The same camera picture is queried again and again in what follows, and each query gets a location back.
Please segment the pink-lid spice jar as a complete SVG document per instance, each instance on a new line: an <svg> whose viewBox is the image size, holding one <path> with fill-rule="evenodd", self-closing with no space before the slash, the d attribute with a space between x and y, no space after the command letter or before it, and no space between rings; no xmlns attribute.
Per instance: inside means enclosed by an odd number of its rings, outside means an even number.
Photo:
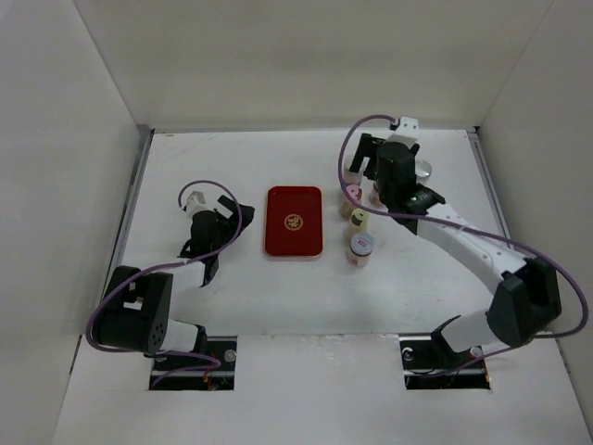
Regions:
<svg viewBox="0 0 593 445"><path fill-rule="evenodd" d="M363 191L359 184L348 184L340 205L339 214L342 218L348 219L351 212L362 201Z"/></svg>

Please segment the yellow-lid spice bottle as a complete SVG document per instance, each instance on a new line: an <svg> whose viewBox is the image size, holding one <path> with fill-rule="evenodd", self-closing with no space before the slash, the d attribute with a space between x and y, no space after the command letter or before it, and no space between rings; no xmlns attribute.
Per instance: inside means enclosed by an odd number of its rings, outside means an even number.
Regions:
<svg viewBox="0 0 593 445"><path fill-rule="evenodd" d="M355 208L348 217L348 223L344 229L343 236L346 242L350 242L356 234L366 233L370 220L370 213L361 208Z"/></svg>

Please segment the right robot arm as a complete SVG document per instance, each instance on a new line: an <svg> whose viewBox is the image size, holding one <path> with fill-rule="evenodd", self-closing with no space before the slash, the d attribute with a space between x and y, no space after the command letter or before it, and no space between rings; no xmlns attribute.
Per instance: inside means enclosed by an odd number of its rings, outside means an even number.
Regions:
<svg viewBox="0 0 593 445"><path fill-rule="evenodd" d="M365 133L350 169L375 182L379 200L394 221L446 251L492 296L483 309L452 317L431 333L432 360L452 368L473 347L526 345L561 315L555 268L540 256L527 257L505 241L484 236L441 195L420 184L415 174L419 148L397 136L382 139Z"/></svg>

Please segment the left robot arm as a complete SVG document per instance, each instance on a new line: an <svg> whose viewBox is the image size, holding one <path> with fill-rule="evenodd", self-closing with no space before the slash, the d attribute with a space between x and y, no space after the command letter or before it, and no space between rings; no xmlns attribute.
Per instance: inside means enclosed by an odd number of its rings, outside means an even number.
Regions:
<svg viewBox="0 0 593 445"><path fill-rule="evenodd" d="M193 192L182 204L191 220L190 237L172 263L145 270L121 265L87 325L97 350L176 355L195 370L208 358L205 328L170 318L173 298L207 286L219 270L219 255L252 223L255 209L220 196L213 207Z"/></svg>

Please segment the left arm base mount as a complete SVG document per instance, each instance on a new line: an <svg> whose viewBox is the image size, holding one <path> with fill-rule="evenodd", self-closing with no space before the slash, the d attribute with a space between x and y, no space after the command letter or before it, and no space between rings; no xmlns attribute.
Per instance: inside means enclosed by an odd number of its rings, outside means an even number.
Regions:
<svg viewBox="0 0 593 445"><path fill-rule="evenodd" d="M203 354L220 362L186 356L157 357L153 361L149 390L230 391L234 390L237 337L209 337Z"/></svg>

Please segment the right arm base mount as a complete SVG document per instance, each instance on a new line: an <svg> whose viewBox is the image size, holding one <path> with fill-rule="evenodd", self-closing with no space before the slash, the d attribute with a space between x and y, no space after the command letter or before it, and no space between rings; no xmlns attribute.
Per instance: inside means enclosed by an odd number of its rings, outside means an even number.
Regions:
<svg viewBox="0 0 593 445"><path fill-rule="evenodd" d="M441 350L429 336L399 338L404 384L408 390L490 389L486 364L473 362L481 347L463 352Z"/></svg>

